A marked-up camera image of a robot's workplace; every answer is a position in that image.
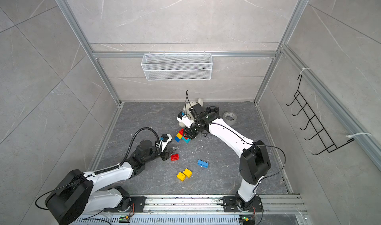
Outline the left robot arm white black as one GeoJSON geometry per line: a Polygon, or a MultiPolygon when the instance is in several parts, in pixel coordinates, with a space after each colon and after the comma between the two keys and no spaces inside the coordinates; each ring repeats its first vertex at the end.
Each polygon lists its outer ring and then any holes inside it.
{"type": "Polygon", "coordinates": [[[69,225],[82,214],[95,211],[125,212],[130,210],[130,194],[120,186],[108,188],[118,181],[140,174],[148,162],[161,158],[169,159],[174,147],[170,140],[152,143],[143,140],[132,155],[123,163],[97,171],[69,172],[54,191],[46,198],[45,205],[60,225],[69,225]]]}

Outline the teal lego brick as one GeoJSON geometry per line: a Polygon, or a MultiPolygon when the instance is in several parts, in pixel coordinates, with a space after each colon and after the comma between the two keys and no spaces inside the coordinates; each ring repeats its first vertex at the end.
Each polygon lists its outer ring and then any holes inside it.
{"type": "Polygon", "coordinates": [[[185,138],[185,137],[183,137],[182,138],[186,143],[189,143],[190,142],[190,139],[189,138],[185,138]]]}

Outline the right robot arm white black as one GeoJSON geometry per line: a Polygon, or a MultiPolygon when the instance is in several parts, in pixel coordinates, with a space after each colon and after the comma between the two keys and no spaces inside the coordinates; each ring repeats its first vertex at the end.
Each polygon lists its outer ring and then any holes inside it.
{"type": "Polygon", "coordinates": [[[236,205],[248,211],[256,197],[260,182],[271,168],[267,148],[262,141],[253,141],[229,126],[219,115],[218,107],[204,108],[199,103],[180,112],[177,120],[184,124],[185,136],[195,139],[206,131],[229,146],[240,158],[241,185],[236,192],[236,205]]]}

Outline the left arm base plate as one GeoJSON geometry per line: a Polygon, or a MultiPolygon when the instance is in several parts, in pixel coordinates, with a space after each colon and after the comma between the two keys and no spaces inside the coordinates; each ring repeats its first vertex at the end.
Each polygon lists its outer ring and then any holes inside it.
{"type": "Polygon", "coordinates": [[[142,213],[144,211],[146,202],[146,197],[144,196],[133,196],[128,198],[123,198],[117,211],[118,212],[135,212],[142,213]]]}

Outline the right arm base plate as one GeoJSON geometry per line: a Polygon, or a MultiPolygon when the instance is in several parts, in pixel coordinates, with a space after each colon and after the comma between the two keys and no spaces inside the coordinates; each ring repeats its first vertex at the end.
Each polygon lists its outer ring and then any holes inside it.
{"type": "Polygon", "coordinates": [[[235,196],[224,196],[219,200],[218,205],[223,207],[225,213],[261,213],[264,211],[263,204],[259,196],[255,196],[249,202],[245,202],[235,196]]]}

